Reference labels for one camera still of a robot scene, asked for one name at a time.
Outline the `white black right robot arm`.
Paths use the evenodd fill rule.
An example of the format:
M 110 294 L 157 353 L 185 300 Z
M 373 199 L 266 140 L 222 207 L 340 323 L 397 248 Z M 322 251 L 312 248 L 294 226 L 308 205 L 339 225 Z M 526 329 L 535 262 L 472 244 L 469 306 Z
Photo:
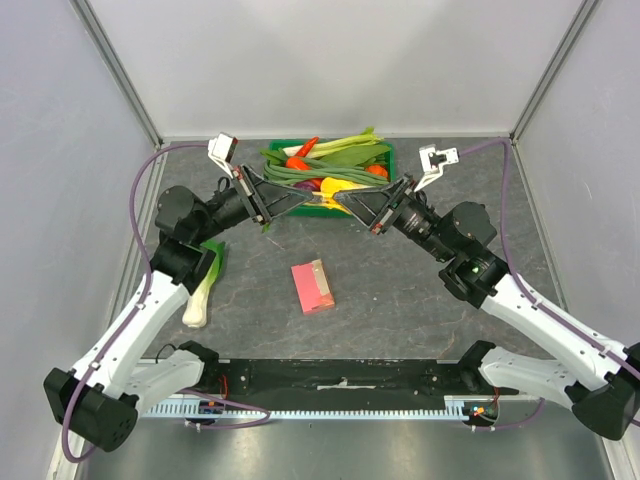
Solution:
M 439 277 L 456 299 L 504 321 L 551 356 L 534 359 L 477 342 L 457 371 L 465 391 L 515 389 L 567 408 L 603 438 L 623 438 L 639 411 L 639 347 L 584 325 L 511 271 L 488 247 L 497 231 L 484 205 L 465 201 L 439 216 L 410 177 L 333 198 L 373 234 L 396 228 L 443 263 Z

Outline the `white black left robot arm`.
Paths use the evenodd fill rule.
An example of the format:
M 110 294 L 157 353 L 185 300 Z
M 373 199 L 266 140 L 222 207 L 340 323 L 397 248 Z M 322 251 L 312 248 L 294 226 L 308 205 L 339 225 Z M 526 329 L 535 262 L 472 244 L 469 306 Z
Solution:
M 129 303 L 97 343 L 69 370 L 52 369 L 43 387 L 54 419 L 104 452 L 119 448 L 138 417 L 169 396 L 192 387 L 208 393 L 219 382 L 216 352 L 195 342 L 143 372 L 142 354 L 174 312 L 186 304 L 213 266 L 204 242 L 246 220 L 265 225 L 309 202 L 309 191 L 235 168 L 228 186 L 204 201 L 184 186 L 158 199 L 160 243 Z

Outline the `pink express box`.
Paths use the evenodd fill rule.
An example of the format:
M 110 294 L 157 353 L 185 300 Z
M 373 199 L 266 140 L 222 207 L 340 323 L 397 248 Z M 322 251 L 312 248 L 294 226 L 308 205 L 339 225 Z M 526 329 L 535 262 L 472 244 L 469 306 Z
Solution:
M 305 315 L 335 306 L 323 262 L 320 259 L 291 267 L 299 303 Z

